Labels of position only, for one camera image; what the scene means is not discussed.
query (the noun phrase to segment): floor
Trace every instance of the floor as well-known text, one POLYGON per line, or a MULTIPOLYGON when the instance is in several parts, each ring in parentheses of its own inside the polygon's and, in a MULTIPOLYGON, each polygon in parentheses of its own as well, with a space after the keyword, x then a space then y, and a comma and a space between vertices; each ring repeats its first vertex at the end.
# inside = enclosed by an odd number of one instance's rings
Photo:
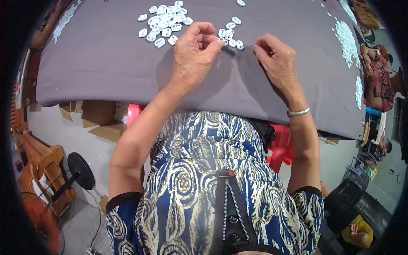
MULTIPOLYGON (((103 195, 108 195, 108 166, 115 143, 87 133, 92 128, 83 128, 80 113, 71 113, 73 122, 63 118, 58 106, 37 107, 36 111, 28 112, 27 116, 29 127, 35 136, 50 145, 62 145, 65 155, 76 151, 88 162, 96 182, 96 187, 91 193, 98 202, 103 195)), ((340 184, 346 166, 357 154, 355 145, 353 140, 342 140, 338 146, 320 142, 321 178, 328 188, 334 189, 340 184)), ((290 166, 282 164, 279 177, 287 186, 290 166)), ((92 195, 78 185, 75 185, 74 188, 79 199, 73 206, 73 212, 67 211, 69 216, 63 227, 67 244, 64 251, 66 255, 84 254, 99 224, 98 205, 95 204, 92 195)), ((98 252, 110 254, 105 237, 105 227, 103 227, 93 247, 100 245, 98 252)))

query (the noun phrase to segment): blue stool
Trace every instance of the blue stool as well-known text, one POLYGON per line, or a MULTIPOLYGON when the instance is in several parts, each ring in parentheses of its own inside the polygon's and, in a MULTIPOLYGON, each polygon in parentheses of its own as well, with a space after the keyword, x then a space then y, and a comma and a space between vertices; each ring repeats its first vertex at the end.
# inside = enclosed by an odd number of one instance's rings
POLYGON ((371 120, 371 123, 378 124, 380 123, 381 120, 381 111, 371 108, 371 107, 366 107, 366 113, 368 114, 368 118, 371 120))

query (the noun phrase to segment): red clothing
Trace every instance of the red clothing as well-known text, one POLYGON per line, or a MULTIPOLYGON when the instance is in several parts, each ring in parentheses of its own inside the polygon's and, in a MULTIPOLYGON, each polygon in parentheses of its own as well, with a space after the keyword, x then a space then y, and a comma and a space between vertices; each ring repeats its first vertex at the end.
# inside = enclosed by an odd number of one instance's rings
POLYGON ((395 91, 391 88, 391 69, 388 67, 388 61, 381 55, 377 55, 377 57, 379 57, 379 61, 371 61, 371 68, 375 75, 374 97, 381 97, 382 112, 385 113, 394 106, 395 91))

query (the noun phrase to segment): bangle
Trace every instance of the bangle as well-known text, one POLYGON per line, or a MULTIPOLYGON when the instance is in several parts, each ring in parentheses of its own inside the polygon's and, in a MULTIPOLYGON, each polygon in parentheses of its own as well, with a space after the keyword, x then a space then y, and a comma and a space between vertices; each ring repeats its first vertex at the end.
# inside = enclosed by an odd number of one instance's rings
POLYGON ((288 117, 290 117, 290 116, 302 116, 302 115, 305 115, 306 113, 308 113, 309 110, 310 110, 310 106, 309 106, 309 105, 307 105, 307 109, 306 109, 306 110, 304 110, 304 111, 299 111, 299 112, 290 111, 289 108, 288 108, 288 117))

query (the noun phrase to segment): gray tablecloth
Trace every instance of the gray tablecloth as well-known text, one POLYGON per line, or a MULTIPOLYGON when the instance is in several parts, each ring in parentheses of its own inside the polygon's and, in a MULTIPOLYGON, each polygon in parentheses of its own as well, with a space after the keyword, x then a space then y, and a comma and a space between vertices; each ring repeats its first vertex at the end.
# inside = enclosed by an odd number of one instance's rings
MULTIPOLYGON (((181 105, 287 124, 286 105, 251 51, 259 35, 271 33, 297 51, 299 80, 317 129, 357 139, 364 119, 364 106, 359 110, 355 102, 360 70, 355 64, 347 67, 332 31, 337 17, 354 32, 352 20, 339 3, 245 2, 246 6, 240 7, 235 0, 184 1, 186 16, 211 22, 217 30, 225 28, 234 16, 241 19, 234 39, 242 40, 245 50, 226 46, 203 84, 181 105)), ((149 103, 170 79, 173 47, 166 43, 158 49, 139 38, 139 30, 148 26, 137 18, 145 13, 153 16, 149 8, 160 4, 173 5, 174 1, 82 0, 57 43, 50 41, 43 51, 37 83, 39 104, 52 106, 70 100, 149 103)), ((173 34, 180 37, 185 30, 183 25, 173 34)))

